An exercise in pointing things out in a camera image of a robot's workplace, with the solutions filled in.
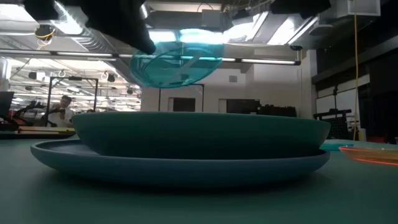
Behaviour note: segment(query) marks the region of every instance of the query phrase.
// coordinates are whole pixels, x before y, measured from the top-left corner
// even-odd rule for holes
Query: orange plate
[[[346,156],[363,162],[398,166],[398,150],[378,147],[339,147]]]

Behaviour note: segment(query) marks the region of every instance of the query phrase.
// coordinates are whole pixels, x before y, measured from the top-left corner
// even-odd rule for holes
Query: stacked dishes
[[[217,188],[297,179],[321,168],[330,124],[213,113],[90,113],[73,117],[80,139],[31,147],[42,163],[89,179]]]

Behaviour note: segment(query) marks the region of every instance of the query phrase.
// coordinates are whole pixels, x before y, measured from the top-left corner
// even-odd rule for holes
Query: man
[[[70,120],[73,116],[73,111],[68,108],[70,102],[72,102],[72,98],[63,95],[59,104],[52,105],[48,127],[54,126],[52,124],[56,124],[57,127],[60,128],[72,127],[72,122]]]

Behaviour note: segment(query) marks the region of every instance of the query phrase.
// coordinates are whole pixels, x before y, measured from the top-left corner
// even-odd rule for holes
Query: plate
[[[153,187],[211,189],[243,187],[298,179],[321,168],[330,157],[286,159],[185,160],[101,156],[78,139],[34,144],[32,154],[41,163],[80,177]]]
[[[346,156],[362,162],[398,166],[398,149],[387,147],[340,147]]]
[[[253,114],[102,112],[76,114],[81,141],[104,156],[161,159],[279,159],[314,155],[330,123]]]

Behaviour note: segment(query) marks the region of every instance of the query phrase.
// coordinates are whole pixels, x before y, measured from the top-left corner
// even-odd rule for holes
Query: green table surface
[[[0,223],[398,223],[398,167],[340,152],[300,181],[198,192],[62,174],[32,156],[35,142],[0,141]]]

